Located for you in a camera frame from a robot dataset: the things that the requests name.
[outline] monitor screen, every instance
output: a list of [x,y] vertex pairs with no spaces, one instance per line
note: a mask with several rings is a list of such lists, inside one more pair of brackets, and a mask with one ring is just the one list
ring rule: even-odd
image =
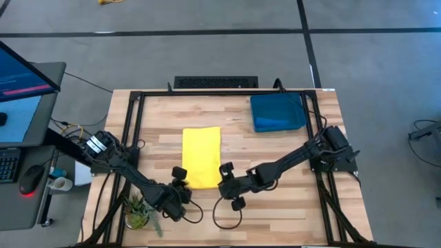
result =
[[0,102],[49,94],[58,89],[4,43],[0,44]]

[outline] gray floor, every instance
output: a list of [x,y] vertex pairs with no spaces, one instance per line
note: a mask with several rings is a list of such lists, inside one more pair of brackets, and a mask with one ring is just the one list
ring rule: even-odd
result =
[[[441,26],[439,1],[304,2],[310,28]],[[108,6],[12,0],[0,18],[0,33],[300,27],[291,0],[127,0]],[[301,34],[2,41],[30,61],[65,61],[68,72],[110,89],[164,88],[179,75],[256,75],[261,87],[280,77],[287,87],[313,87]],[[441,169],[411,154],[407,134],[416,119],[441,118],[441,33],[314,34],[312,41],[322,86],[337,89],[349,139],[362,150],[358,164],[374,238],[439,247],[441,209],[435,197],[441,196]],[[110,97],[66,76],[53,117],[94,123],[107,112]],[[430,140],[414,145],[441,164]],[[54,197],[53,226],[0,232],[0,247],[75,243],[87,195],[84,189]]]

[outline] potted plant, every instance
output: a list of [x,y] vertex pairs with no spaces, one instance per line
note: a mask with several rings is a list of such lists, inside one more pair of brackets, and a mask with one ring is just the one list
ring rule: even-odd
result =
[[148,205],[143,197],[139,198],[138,194],[132,194],[131,199],[126,198],[124,202],[125,225],[128,228],[137,230],[152,222],[158,236],[163,236],[156,210]]

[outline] wooden table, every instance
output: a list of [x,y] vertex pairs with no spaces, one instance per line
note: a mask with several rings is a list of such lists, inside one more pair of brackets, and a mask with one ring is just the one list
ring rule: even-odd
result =
[[[345,132],[342,114],[334,91],[316,90],[320,113],[328,125],[338,125]],[[110,104],[105,130],[121,139],[130,90],[115,90]],[[186,127],[221,127],[221,162],[233,162],[236,176],[260,163],[274,161],[300,147],[307,140],[306,128],[295,131],[255,133],[249,109],[249,96],[149,96],[146,98],[139,138],[146,142],[141,150],[139,170],[148,178],[169,183],[174,166],[181,166],[182,131]],[[343,212],[355,228],[372,239],[365,205],[358,182],[348,173],[334,174]],[[85,208],[83,226],[85,238],[92,231],[94,210],[105,175],[94,177]],[[103,191],[96,225],[108,210],[113,175]],[[217,189],[195,190],[192,199],[204,210],[204,219],[193,225],[184,220],[174,223],[160,218],[164,237],[159,238],[152,226],[132,231],[125,229],[123,245],[323,245],[325,228],[318,200],[318,190],[309,162],[284,173],[279,186],[272,192],[243,195],[247,202],[242,224],[233,230],[217,228],[212,221]],[[186,217],[198,220],[200,212],[186,205]],[[338,240],[336,222],[329,210]],[[116,238],[119,214],[115,216],[110,241]],[[234,225],[238,212],[229,201],[221,201],[216,210],[221,225]]]

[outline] yellow towel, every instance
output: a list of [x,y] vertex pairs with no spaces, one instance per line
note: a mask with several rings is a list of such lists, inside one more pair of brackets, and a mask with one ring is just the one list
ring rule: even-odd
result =
[[221,128],[185,128],[182,137],[182,168],[191,189],[213,189],[222,180]]

